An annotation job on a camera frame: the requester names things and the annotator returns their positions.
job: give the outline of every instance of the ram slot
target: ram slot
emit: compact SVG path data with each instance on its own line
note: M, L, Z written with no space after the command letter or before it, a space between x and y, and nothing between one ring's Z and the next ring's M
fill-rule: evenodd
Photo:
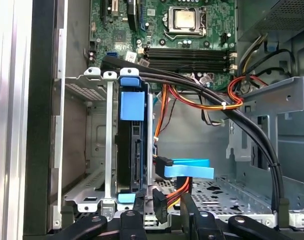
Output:
M195 62L195 61L180 61L180 60L150 60L150 68L165 70L170 72L190 72L191 69L195 72L211 72L211 73L226 73L228 68L225 63L220 62Z
M174 48L145 48L145 59L150 68L175 72L226 73L229 70L229 52L225 50L196 50Z

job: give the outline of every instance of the yellow wire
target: yellow wire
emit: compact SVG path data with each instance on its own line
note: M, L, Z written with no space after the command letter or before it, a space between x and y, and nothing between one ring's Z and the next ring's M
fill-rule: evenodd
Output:
M177 92L177 90L176 90L174 87L173 87L172 89L176 92L177 95L179 95L179 93ZM191 104L195 104L196 106L198 106L199 108L202 108L202 109L206 109L206 110L208 110L208 109L210 109L210 110L223 110L223 107L222 107L222 106L207 106L207 105L201 105L201 104L195 103L195 102L193 102L193 101L190 101L190 100L188 100L187 98L185 98L185 97L183 97L183 96L181 96L181 95L179 95L179 96L180 96L180 98L182 98L183 100L185 100L185 101L187 101L187 102L189 102L189 103L191 103ZM238 108L238 107L240 107L240 106L242 106L242 105L243 105L243 103L235 104L235 105L227 105L227 106L226 106L226 109L235 109L235 108Z
M167 209L170 209L172 206L176 205L180 201L180 199L181 198L177 199L175 202L173 202L171 205L169 205Z
M266 38L267 38L267 35L265 35L264 37L262 37L262 39L257 43L257 45L262 44L262 42L263 42ZM244 73L244 72L246 71L246 69L247 69L247 66L248 66L248 64L249 64L249 62L250 62L250 60L251 60L252 54L253 54L253 53L251 53L251 55L249 55L249 57L247 58L247 60L246 60L246 62L245 62L245 65L244 65L244 67L243 67L243 73Z

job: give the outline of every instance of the motherboard connector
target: motherboard connector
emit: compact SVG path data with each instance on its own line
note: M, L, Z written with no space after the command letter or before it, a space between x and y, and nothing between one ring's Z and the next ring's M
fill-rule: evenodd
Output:
M112 15L118 16L118 1L119 0L112 0Z

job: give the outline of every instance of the blue plastic tab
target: blue plastic tab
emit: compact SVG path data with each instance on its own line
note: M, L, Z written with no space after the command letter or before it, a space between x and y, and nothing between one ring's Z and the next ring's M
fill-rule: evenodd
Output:
M188 166L188 165L165 166L164 176L167 178L193 177L193 178L213 179L214 169L211 167Z
M185 165L194 167L209 167L209 159L198 159L198 158L176 158L173 159L174 165Z
M134 193L120 193L118 195L118 201L121 203L121 204L133 204L134 201L135 201L135 194Z
M144 121L144 104L144 92L122 92L120 119L126 121Z
M140 79L138 77L128 77L128 76L125 76L125 77L122 77L121 80L120 80L120 85L121 86L130 86L130 87L139 87L140 86Z

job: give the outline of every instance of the zip tie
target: zip tie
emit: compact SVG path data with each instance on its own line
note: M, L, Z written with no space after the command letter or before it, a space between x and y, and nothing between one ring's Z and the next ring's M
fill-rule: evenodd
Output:
M225 101L222 102L222 106L223 106L223 110L226 110L226 102Z

